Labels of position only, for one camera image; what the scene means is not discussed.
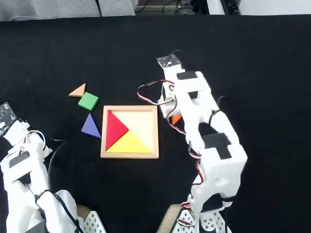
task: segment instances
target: black table surface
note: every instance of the black table surface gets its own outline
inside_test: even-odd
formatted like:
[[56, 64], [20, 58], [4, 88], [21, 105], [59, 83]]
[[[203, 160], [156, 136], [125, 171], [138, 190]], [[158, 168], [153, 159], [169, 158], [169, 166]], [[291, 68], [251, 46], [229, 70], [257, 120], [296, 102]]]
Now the black table surface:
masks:
[[[144, 105], [136, 88], [163, 79], [156, 58], [175, 49], [201, 71], [235, 128], [248, 162], [228, 223], [234, 233], [309, 232], [311, 16], [114, 17], [0, 23], [0, 103], [45, 135], [65, 138], [54, 190], [98, 212], [108, 233], [154, 233], [185, 201], [197, 171], [182, 135], [159, 114], [160, 158], [100, 159], [82, 134], [89, 111], [68, 93], [83, 83], [103, 105]], [[145, 95], [160, 96], [160, 85]], [[8, 143], [0, 140], [1, 157]], [[0, 222], [7, 196], [1, 178]]]

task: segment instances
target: white metal base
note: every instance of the white metal base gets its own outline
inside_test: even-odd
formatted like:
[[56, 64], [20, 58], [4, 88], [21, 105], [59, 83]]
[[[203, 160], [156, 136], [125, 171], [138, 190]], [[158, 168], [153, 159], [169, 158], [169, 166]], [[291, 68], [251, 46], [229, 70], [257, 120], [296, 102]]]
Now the white metal base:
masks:
[[[194, 218], [189, 210], [182, 210], [177, 219], [182, 219], [189, 223], [194, 223]], [[225, 221], [218, 211], [214, 213], [207, 212], [206, 214], [201, 214], [200, 222], [202, 228], [206, 232], [225, 233]], [[172, 229], [172, 233], [195, 233], [195, 232], [196, 231], [194, 227], [184, 227], [179, 225], [176, 221]], [[229, 227], [227, 227], [227, 232], [232, 233]]]
[[96, 211], [89, 212], [86, 220], [84, 221], [84, 233], [106, 233], [106, 230], [102, 224]]

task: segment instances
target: black wire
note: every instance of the black wire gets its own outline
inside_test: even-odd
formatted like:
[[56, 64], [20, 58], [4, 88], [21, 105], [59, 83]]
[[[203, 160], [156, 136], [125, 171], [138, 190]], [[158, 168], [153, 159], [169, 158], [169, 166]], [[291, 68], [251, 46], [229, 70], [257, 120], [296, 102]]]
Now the black wire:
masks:
[[51, 159], [50, 159], [50, 163], [49, 163], [49, 168], [48, 168], [48, 183], [49, 183], [49, 189], [51, 189], [51, 169], [52, 169], [52, 164], [53, 164], [53, 161], [54, 161], [54, 158], [56, 156], [56, 154], [58, 153], [58, 151], [67, 143], [66, 140], [60, 140], [60, 139], [52, 139], [50, 138], [51, 140], [53, 141], [62, 141], [63, 143], [60, 144], [54, 151], [53, 155], [51, 156]]
[[35, 195], [35, 204], [37, 205], [37, 201], [42, 197], [43, 194], [45, 194], [46, 192], [50, 192], [59, 202], [60, 204], [63, 206], [66, 214], [68, 215], [68, 217], [71, 219], [71, 221], [73, 222], [73, 224], [76, 226], [76, 228], [79, 230], [80, 233], [83, 233], [80, 225], [79, 225], [79, 221], [77, 219], [74, 219], [74, 217], [71, 215], [70, 211], [68, 210], [66, 204], [64, 203], [63, 199], [61, 199], [60, 196], [58, 196], [56, 193], [53, 193], [50, 190], [44, 190], [42, 193], [40, 193], [39, 195]]
[[146, 8], [146, 6], [149, 4], [149, 2], [150, 2], [150, 0], [146, 0], [145, 5], [141, 9], [139, 9], [138, 11], [135, 11], [135, 14], [138, 14], [139, 12], [143, 11]]
[[176, 6], [175, 6], [175, 12], [174, 12], [174, 15], [176, 14], [177, 12], [177, 9], [178, 9], [178, 4], [181, 2], [181, 0], [177, 0], [176, 2]]
[[175, 10], [174, 15], [176, 15], [176, 13], [177, 13], [177, 12], [179, 12], [180, 10], [183, 10], [183, 9], [191, 9], [191, 10], [193, 10], [193, 9], [192, 9], [192, 8], [190, 8], [190, 7], [182, 7], [182, 8], [178, 8], [177, 10]]
[[169, 2], [167, 2], [166, 4], [164, 4], [163, 5], [163, 7], [162, 7], [162, 15], [164, 15], [164, 8], [168, 5], [168, 4], [170, 4], [170, 3], [172, 3], [172, 2], [175, 2], [176, 0], [172, 0], [172, 1], [169, 1]]
[[98, 8], [98, 11], [99, 11], [99, 15], [102, 17], [102, 10], [101, 10], [101, 6], [99, 4], [99, 0], [95, 0], [96, 1], [96, 5], [97, 5], [97, 8]]
[[[30, 189], [29, 185], [26, 184], [26, 186], [29, 189], [29, 191], [35, 196], [34, 192]], [[35, 204], [39, 207], [39, 211], [42, 212], [42, 214], [44, 215], [44, 218], [45, 218], [44, 210], [36, 203], [36, 201], [35, 201]]]
[[218, 112], [221, 112], [221, 110], [220, 110], [220, 109], [218, 109], [218, 110], [212, 110], [212, 113], [211, 113], [211, 115], [209, 116], [209, 120], [208, 120], [208, 124], [209, 124], [209, 125], [210, 125], [211, 122], [212, 122], [213, 116], [215, 116]]
[[228, 226], [227, 226], [228, 214], [226, 208], [224, 209], [224, 221], [225, 221], [225, 233], [228, 233]]
[[172, 58], [172, 56], [175, 55], [175, 53], [177, 53], [177, 52], [183, 52], [183, 51], [182, 51], [182, 50], [174, 50], [174, 51], [169, 55], [168, 59], [166, 60], [165, 65], [168, 64], [168, 62], [170, 61], [170, 59]]
[[216, 103], [217, 103], [217, 106], [220, 108], [220, 101], [226, 96], [219, 96]]

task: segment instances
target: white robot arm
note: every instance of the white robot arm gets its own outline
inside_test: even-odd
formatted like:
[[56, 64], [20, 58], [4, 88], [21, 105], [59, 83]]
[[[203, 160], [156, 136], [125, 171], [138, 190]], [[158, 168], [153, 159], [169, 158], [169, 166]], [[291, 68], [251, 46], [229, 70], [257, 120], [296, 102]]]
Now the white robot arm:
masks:
[[[187, 202], [183, 204], [193, 212], [195, 230], [199, 232], [199, 219], [203, 222], [206, 216], [213, 218], [213, 213], [232, 204], [240, 187], [247, 156], [230, 121], [211, 95], [203, 74], [185, 71], [174, 54], [157, 60], [168, 81], [163, 84], [158, 101], [163, 116], [182, 115], [186, 142], [200, 159], [197, 163], [199, 175], [193, 182]], [[202, 122], [218, 133], [201, 135], [199, 124]], [[216, 227], [209, 230], [220, 232]]]
[[[83, 219], [77, 216], [76, 203], [67, 190], [55, 194], [47, 191], [48, 173], [43, 161], [52, 150], [46, 146], [44, 135], [29, 131], [29, 127], [27, 122], [16, 118], [8, 103], [0, 106], [0, 135], [13, 146], [0, 163], [8, 194], [7, 232], [45, 232], [46, 229], [50, 233], [74, 233], [77, 226], [83, 226]], [[28, 174], [31, 183], [23, 184], [20, 178]]]

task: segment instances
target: orange triangle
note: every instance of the orange triangle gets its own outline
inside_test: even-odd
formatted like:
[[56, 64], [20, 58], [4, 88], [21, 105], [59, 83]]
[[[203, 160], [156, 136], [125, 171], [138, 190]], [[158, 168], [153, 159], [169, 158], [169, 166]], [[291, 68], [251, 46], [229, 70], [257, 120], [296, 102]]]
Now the orange triangle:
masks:
[[69, 94], [71, 97], [82, 97], [84, 95], [84, 92], [86, 90], [86, 84], [83, 84], [82, 86], [75, 89], [73, 92]]
[[172, 116], [172, 124], [176, 124], [182, 118], [181, 114]]

